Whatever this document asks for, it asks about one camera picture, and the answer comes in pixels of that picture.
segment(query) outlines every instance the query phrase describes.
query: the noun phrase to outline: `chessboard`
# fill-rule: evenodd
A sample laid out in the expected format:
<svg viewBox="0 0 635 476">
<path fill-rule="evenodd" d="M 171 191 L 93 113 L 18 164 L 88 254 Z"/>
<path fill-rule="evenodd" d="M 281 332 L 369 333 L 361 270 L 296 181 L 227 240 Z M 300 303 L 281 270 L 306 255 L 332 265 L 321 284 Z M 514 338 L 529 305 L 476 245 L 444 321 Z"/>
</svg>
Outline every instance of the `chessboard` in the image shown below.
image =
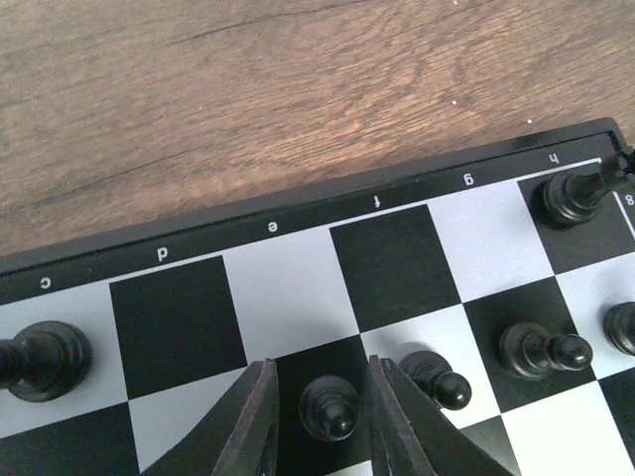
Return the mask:
<svg viewBox="0 0 635 476">
<path fill-rule="evenodd" d="M 370 355 L 430 349 L 472 388 L 444 414 L 511 473 L 635 475 L 635 357 L 601 326 L 635 300 L 635 200 L 557 229 L 537 192 L 624 145 L 601 119 L 0 259 L 0 338 L 58 320 L 93 350 L 58 399 L 0 391 L 0 474 L 138 475 L 271 358 L 278 474 L 369 476 L 363 422 L 318 441 L 301 392 L 325 374 L 361 391 Z M 520 321 L 579 334 L 592 364 L 510 375 L 498 341 Z"/>
</svg>

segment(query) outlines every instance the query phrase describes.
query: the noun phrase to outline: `wood grain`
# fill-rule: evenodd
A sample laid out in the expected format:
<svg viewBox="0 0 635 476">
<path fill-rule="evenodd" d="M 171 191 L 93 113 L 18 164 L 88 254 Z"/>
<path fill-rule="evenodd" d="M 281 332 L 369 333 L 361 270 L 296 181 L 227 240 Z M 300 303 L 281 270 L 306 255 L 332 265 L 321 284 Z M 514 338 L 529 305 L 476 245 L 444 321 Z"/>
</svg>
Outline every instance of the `wood grain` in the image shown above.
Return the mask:
<svg viewBox="0 0 635 476">
<path fill-rule="evenodd" d="M 635 140 L 635 0 L 456 2 L 0 0 L 0 255 L 586 119 Z"/>
</svg>

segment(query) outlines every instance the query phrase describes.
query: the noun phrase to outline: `chessboard border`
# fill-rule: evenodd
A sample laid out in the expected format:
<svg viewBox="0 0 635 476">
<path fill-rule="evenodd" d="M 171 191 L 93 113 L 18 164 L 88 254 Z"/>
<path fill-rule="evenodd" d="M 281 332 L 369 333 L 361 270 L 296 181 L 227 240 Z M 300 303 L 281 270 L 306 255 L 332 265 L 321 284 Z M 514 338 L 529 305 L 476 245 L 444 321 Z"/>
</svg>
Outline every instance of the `chessboard border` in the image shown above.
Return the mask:
<svg viewBox="0 0 635 476">
<path fill-rule="evenodd" d="M 575 125 L 509 139 L 447 154 L 416 159 L 351 176 L 268 193 L 240 201 L 184 213 L 170 218 L 132 225 L 112 231 L 64 241 L 46 247 L 0 257 L 0 277 L 27 268 L 81 255 L 105 251 L 125 244 L 170 235 L 272 208 L 285 208 L 326 197 L 361 190 L 393 179 L 406 179 L 429 172 L 481 162 L 495 157 L 547 147 L 552 144 L 607 134 L 616 150 L 626 146 L 614 119 L 604 117 Z"/>
</svg>

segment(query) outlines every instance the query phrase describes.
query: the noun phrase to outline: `chess piece base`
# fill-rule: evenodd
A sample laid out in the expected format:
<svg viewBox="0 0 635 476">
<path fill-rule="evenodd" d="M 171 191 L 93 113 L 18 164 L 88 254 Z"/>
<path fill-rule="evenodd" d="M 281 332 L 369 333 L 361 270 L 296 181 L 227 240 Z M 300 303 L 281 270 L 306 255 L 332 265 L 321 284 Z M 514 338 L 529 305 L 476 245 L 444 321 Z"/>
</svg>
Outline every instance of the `chess piece base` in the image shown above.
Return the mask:
<svg viewBox="0 0 635 476">
<path fill-rule="evenodd" d="M 579 225 L 592 220 L 599 213 L 599 204 L 583 207 L 575 203 L 568 194 L 567 186 L 571 175 L 555 174 L 543 188 L 543 204 L 549 217 L 563 227 Z"/>
<path fill-rule="evenodd" d="M 92 351 L 88 339 L 72 325 L 38 322 L 13 339 L 27 349 L 25 376 L 9 391 L 20 400 L 42 403 L 61 397 L 85 377 Z"/>
<path fill-rule="evenodd" d="M 549 337 L 540 324 L 522 322 L 508 327 L 500 339 L 500 358 L 504 367 L 516 377 L 542 380 L 554 372 L 547 361 L 532 362 L 528 357 Z"/>
<path fill-rule="evenodd" d="M 633 318 L 635 318 L 635 302 L 618 304 L 608 310 L 602 321 L 602 327 L 606 339 L 613 347 L 626 355 L 635 356 L 635 343 L 631 338 L 633 327 L 632 324 L 629 326 Z"/>
</svg>

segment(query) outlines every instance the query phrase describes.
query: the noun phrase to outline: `wooden table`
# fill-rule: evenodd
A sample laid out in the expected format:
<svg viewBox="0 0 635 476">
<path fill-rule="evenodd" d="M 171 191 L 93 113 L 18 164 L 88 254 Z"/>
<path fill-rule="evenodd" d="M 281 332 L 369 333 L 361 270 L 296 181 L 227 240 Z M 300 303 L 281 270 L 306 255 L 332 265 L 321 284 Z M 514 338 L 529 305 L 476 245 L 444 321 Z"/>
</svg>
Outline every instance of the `wooden table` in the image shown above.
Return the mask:
<svg viewBox="0 0 635 476">
<path fill-rule="evenodd" d="M 0 49 L 0 254 L 602 116 L 635 141 L 634 0 L 0 0 Z"/>
</svg>

